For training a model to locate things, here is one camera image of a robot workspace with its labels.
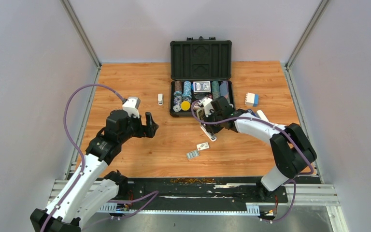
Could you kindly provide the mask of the grey green white stapler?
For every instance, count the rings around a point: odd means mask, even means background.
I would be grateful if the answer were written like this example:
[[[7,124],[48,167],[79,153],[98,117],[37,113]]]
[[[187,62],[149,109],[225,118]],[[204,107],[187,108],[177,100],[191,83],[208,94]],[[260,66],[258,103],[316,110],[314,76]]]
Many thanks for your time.
[[[197,115],[197,118],[199,119],[199,120],[204,120],[204,116],[205,116],[205,113],[204,113],[204,110],[202,109],[202,108],[200,108],[200,109],[198,109],[197,111],[196,111],[196,115]],[[214,134],[212,134],[212,133],[210,133],[210,132],[208,132],[207,130],[206,130],[206,128],[205,128],[205,124],[200,124],[200,128],[202,129],[202,131],[207,135],[207,137],[212,141],[212,142],[215,142],[216,140],[217,140],[217,137],[214,135]]]

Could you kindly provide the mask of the small white stapler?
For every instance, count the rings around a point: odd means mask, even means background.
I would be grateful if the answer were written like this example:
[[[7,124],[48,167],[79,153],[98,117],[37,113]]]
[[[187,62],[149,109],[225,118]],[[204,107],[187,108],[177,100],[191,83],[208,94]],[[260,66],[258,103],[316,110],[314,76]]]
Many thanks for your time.
[[[164,104],[164,95],[162,93],[159,93],[157,95],[157,103],[160,106],[162,106]]]

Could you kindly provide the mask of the grey staple strip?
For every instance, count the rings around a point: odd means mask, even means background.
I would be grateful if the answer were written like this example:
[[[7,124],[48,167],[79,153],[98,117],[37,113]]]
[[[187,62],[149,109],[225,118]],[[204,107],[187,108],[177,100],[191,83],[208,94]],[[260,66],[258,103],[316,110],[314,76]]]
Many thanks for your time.
[[[190,151],[186,154],[186,157],[190,160],[190,159],[194,159],[196,157],[198,157],[200,155],[199,151],[198,150],[193,150],[193,151]]]

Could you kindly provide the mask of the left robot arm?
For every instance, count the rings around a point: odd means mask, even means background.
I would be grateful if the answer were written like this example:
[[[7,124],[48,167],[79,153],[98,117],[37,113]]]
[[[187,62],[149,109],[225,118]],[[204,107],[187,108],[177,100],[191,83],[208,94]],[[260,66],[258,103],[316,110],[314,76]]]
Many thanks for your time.
[[[111,111],[103,127],[89,143],[80,166],[69,182],[45,209],[35,209],[30,220],[37,232],[80,232],[88,220],[112,198],[128,195],[127,177],[118,171],[108,173],[92,192],[89,189],[132,137],[152,138],[158,129],[152,114],[146,124],[125,110]]]

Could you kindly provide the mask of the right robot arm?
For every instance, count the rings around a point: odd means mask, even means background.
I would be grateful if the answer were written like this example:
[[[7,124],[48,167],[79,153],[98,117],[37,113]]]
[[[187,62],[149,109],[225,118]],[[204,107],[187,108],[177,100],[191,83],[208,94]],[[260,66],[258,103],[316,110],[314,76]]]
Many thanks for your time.
[[[215,100],[203,98],[195,104],[203,111],[198,121],[208,133],[227,129],[250,135],[271,147],[275,166],[257,184],[257,197],[261,201],[270,201],[277,188],[303,174],[304,169],[309,168],[309,173],[313,173],[312,163],[317,154],[299,124],[286,126],[269,122],[250,109],[235,109],[223,96]]]

